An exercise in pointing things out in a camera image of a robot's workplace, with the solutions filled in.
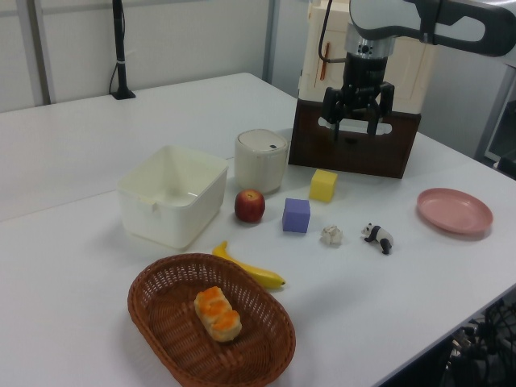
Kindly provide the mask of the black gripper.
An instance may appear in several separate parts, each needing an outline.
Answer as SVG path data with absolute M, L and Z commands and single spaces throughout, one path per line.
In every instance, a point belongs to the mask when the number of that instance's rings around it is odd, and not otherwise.
M 342 89 L 327 87 L 322 103 L 322 125 L 332 130 L 333 140 L 339 138 L 344 113 L 365 110 L 368 135 L 375 135 L 380 120 L 391 113 L 395 87 L 384 81 L 387 60 L 347 54 Z

